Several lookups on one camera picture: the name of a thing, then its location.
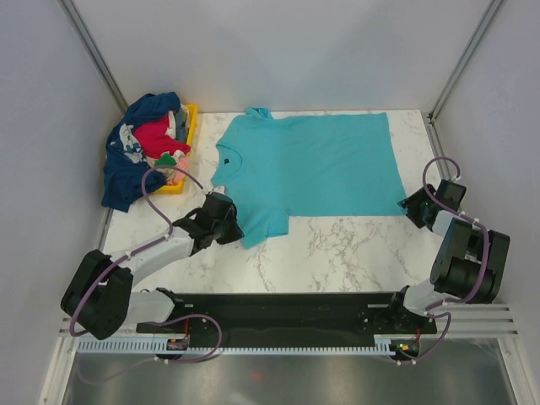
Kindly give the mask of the teal t-shirt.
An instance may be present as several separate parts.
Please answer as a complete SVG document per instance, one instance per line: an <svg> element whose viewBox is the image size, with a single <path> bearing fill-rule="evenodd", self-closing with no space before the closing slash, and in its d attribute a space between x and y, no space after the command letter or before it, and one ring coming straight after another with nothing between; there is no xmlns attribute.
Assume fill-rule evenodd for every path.
<svg viewBox="0 0 540 405"><path fill-rule="evenodd" d="M216 149L212 183L235 203L246 249L288 234L292 217L403 214L385 113L278 119L250 109Z"/></svg>

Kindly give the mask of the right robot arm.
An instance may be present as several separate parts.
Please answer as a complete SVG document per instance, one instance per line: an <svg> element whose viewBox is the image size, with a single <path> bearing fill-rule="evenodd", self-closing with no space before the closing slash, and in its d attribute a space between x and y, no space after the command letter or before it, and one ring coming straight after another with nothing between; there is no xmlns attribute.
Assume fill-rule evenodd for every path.
<svg viewBox="0 0 540 405"><path fill-rule="evenodd" d="M441 235L443 241L429 278L403 289L402 303L386 311L392 330L406 332L416 323L417 314L425 314L443 300L462 300L473 290L482 266L483 231L477 224L444 210L428 195L433 192L438 201L458 210L466 190L465 186L443 180L438 187L428 184L398 203L417 228L425 227Z"/></svg>

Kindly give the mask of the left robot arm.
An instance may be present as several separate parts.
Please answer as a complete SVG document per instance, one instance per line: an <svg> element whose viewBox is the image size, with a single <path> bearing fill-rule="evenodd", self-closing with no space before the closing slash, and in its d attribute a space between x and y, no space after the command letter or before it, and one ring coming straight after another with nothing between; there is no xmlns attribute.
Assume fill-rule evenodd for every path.
<svg viewBox="0 0 540 405"><path fill-rule="evenodd" d="M210 247L240 240L233 201L218 192L206 195L204 204L169 228L126 251L106 255L97 249L87 253L61 300L69 316L69 333L85 333L107 339L124 325L159 324L167 332L178 331L185 311L173 294L163 290L134 292L133 286L163 267Z"/></svg>

